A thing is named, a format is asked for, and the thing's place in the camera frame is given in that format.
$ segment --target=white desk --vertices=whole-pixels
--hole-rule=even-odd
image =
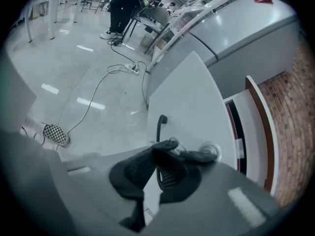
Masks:
[[[232,124],[222,96],[200,57],[192,52],[150,97],[147,144],[156,140],[160,115],[168,118],[160,140],[176,137],[188,150],[211,141],[220,147],[219,161],[237,169]],[[156,214],[161,189],[153,174],[144,188],[145,204]]]

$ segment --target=red brick wall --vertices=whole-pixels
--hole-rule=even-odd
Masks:
[[[259,87],[276,126],[280,174],[275,197],[285,206],[303,193],[315,162],[315,60],[304,38],[292,68]]]

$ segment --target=black pants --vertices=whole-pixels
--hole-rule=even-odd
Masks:
[[[111,0],[110,31],[123,33],[139,0]]]

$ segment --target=checkered shoe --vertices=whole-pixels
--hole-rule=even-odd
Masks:
[[[48,125],[44,127],[43,135],[60,146],[64,146],[68,143],[69,137],[60,127],[56,125]]]

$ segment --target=white sneaker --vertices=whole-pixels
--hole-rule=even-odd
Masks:
[[[124,35],[123,33],[118,33],[118,32],[117,32],[117,33],[115,34],[114,38],[122,39],[122,38],[123,38],[123,35]]]
[[[100,35],[102,39],[111,39],[111,38],[116,38],[116,32],[111,32],[108,30],[107,32],[103,33]]]

